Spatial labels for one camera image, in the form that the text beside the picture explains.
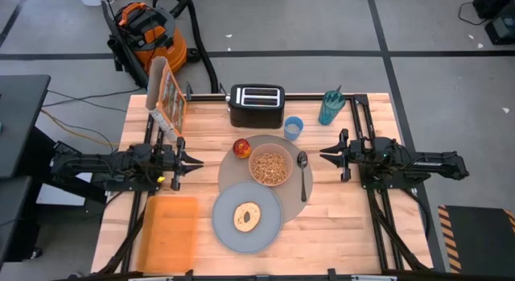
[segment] spoon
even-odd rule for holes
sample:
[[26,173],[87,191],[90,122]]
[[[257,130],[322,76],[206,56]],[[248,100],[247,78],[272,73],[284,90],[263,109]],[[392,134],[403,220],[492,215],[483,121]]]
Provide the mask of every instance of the spoon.
[[297,165],[299,165],[300,169],[303,171],[303,192],[300,197],[302,202],[306,202],[306,186],[304,186],[304,168],[307,166],[307,154],[304,151],[300,151],[299,156],[297,156]]

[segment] gray floor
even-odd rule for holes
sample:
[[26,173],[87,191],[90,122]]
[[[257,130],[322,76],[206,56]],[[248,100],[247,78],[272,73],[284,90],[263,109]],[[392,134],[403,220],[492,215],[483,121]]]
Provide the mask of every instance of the gray floor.
[[[0,0],[0,29],[18,1]],[[133,1],[142,0],[117,0],[114,9]],[[469,1],[376,0],[388,49],[513,50],[514,46],[492,46],[483,27],[457,19],[459,4]],[[228,51],[228,48],[231,51],[379,51],[367,0],[194,0],[194,3],[204,45],[210,52]],[[160,4],[174,6],[172,0],[162,0]],[[463,16],[479,20],[470,6],[463,9]],[[179,17],[178,26],[193,46],[189,24],[186,13]],[[27,0],[0,47],[0,54],[105,53],[109,52],[105,46],[107,36],[100,7],[84,6],[80,0]],[[461,182],[438,176],[427,181],[431,210],[445,204],[515,211],[512,202],[515,189],[510,181],[515,176],[510,169],[510,156],[515,151],[509,137],[515,132],[515,58],[393,58],[392,61],[417,149],[457,150],[471,172]],[[291,93],[323,92],[337,85],[343,85],[345,92],[390,92],[381,57],[225,57],[213,58],[212,62],[226,88],[241,82],[263,82],[282,85]],[[75,97],[135,88],[127,74],[114,71],[112,60],[0,60],[0,74],[33,73],[51,75],[49,89]],[[209,91],[201,63],[183,68],[177,77],[181,84],[189,81],[197,93]],[[92,101],[124,109],[128,98],[129,95],[120,95]],[[45,103],[61,99],[49,94]],[[503,107],[512,112],[506,114]],[[47,110],[70,124],[99,130],[114,142],[120,137],[125,117],[123,113],[84,103]],[[37,126],[53,139],[65,141],[83,152],[109,151],[108,147],[67,134],[45,115],[39,117]],[[91,214],[84,211],[78,209],[74,213]],[[48,280],[66,277],[73,271],[89,271],[98,219],[50,223],[43,226],[38,240],[46,254],[37,260],[5,264],[0,280]]]

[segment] round placemat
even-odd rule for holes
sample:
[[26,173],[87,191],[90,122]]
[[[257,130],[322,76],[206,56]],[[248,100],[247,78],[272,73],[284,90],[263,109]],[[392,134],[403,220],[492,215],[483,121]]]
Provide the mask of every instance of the round placemat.
[[[260,211],[257,225],[249,232],[241,232],[234,225],[238,205],[252,201]],[[253,254],[264,250],[278,236],[282,227],[281,203],[266,186],[243,181],[225,189],[212,208],[212,227],[218,240],[230,250]]]
[[[294,162],[293,172],[290,178],[286,180],[284,184],[272,187],[272,191],[281,201],[282,206],[282,221],[287,222],[302,212],[307,204],[302,202],[300,197],[302,193],[302,171],[297,165],[297,155],[299,155],[300,149],[296,147],[290,141],[273,135],[257,135],[246,139],[252,149],[266,143],[275,143],[286,148],[291,155]],[[250,175],[249,171],[249,158],[238,159],[231,149],[227,155],[225,155],[218,171],[218,188],[220,192],[231,186],[232,184],[244,181],[252,180],[254,178]],[[306,197],[309,200],[311,190],[313,189],[313,175],[311,174],[311,167],[308,164],[304,168],[304,181],[306,186]]]

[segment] apple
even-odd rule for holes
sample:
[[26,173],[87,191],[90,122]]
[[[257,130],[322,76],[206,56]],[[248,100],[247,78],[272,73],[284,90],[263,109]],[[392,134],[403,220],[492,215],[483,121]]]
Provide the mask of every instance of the apple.
[[233,144],[233,152],[237,158],[247,158],[250,155],[251,149],[250,144],[245,139],[238,139]]

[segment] warning stripe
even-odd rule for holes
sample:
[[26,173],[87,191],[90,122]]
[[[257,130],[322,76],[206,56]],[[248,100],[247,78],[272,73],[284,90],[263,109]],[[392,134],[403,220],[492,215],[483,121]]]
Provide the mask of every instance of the warning stripe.
[[510,210],[505,209],[504,211],[508,215],[509,222],[512,223],[512,231],[515,233],[515,215]]
[[442,225],[443,240],[447,249],[447,257],[449,258],[449,265],[451,266],[451,273],[461,273],[461,263],[459,262],[459,254],[456,249],[456,242],[454,233],[452,233],[452,223],[445,205],[438,207],[438,215],[440,217],[440,224]]

